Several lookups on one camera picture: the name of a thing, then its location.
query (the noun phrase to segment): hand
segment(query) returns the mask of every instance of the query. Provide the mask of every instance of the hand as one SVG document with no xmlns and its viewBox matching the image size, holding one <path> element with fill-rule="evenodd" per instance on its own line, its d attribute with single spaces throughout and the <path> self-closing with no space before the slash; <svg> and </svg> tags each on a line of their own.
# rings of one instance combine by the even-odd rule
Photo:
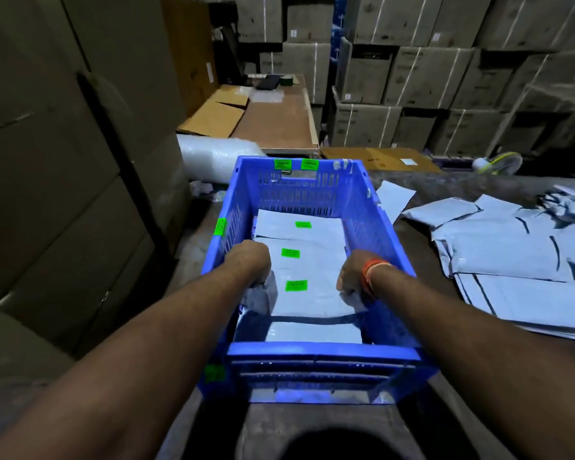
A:
<svg viewBox="0 0 575 460">
<path fill-rule="evenodd" d="M 362 284 L 360 283 L 362 269 L 369 260 L 374 258 L 380 257 L 366 250 L 353 250 L 343 264 L 341 273 L 338 276 L 337 290 L 347 293 L 353 291 L 360 293 L 362 290 Z"/>
<path fill-rule="evenodd" d="M 268 247 L 261 242 L 243 240 L 226 253 L 225 264 L 234 268 L 246 268 L 253 275 L 252 282 L 264 283 L 270 273 Z"/>
</svg>

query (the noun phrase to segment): wooden table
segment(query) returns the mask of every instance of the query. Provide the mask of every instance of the wooden table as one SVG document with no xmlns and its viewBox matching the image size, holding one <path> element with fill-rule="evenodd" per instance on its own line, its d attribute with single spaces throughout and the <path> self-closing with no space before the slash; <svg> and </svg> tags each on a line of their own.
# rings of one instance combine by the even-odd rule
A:
<svg viewBox="0 0 575 460">
<path fill-rule="evenodd" d="M 256 142 L 266 154 L 317 154 L 318 134 L 305 78 L 295 77 L 298 84 L 276 88 L 284 92 L 280 103 L 250 100 L 231 137 Z"/>
</svg>

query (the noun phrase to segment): plastic wrap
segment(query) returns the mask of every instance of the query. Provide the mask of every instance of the plastic wrap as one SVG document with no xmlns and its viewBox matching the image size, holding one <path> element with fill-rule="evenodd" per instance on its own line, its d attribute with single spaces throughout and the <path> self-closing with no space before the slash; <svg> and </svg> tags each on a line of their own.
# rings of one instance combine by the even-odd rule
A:
<svg viewBox="0 0 575 460">
<path fill-rule="evenodd" d="M 189 180 L 228 184 L 239 156 L 266 156 L 258 144 L 239 138 L 177 134 Z"/>
</svg>

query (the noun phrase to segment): orange wristband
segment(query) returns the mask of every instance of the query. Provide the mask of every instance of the orange wristband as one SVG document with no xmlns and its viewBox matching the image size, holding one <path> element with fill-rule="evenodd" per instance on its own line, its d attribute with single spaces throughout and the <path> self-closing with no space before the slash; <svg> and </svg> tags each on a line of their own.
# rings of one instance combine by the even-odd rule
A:
<svg viewBox="0 0 575 460">
<path fill-rule="evenodd" d="M 381 258 L 373 258 L 372 260 L 368 260 L 364 264 L 362 268 L 362 276 L 360 277 L 360 283 L 362 284 L 362 289 L 368 293 L 368 295 L 377 298 L 375 292 L 373 291 L 373 287 L 370 284 L 370 273 L 371 271 L 379 265 L 390 265 L 392 264 L 389 261 L 382 260 Z"/>
</svg>

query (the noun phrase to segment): blue plastic crate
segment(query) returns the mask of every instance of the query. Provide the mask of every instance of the blue plastic crate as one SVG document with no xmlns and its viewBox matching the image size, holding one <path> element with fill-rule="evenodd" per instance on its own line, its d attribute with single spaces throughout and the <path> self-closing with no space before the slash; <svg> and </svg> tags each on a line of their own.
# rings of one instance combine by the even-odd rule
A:
<svg viewBox="0 0 575 460">
<path fill-rule="evenodd" d="M 253 218 L 263 209 L 341 218 L 348 254 L 366 249 L 415 276 L 361 161 L 320 160 L 316 171 L 287 174 L 275 170 L 275 160 L 238 158 L 219 215 L 226 218 L 226 229 L 211 240 L 203 274 L 221 264 L 234 244 L 251 237 Z M 303 160 L 291 161 L 292 171 L 298 171 Z M 200 380 L 205 397 L 392 403 L 437 372 L 415 338 L 381 302 L 360 315 L 364 341 L 370 342 L 363 344 L 232 342 L 237 319 L 238 311 Z"/>
</svg>

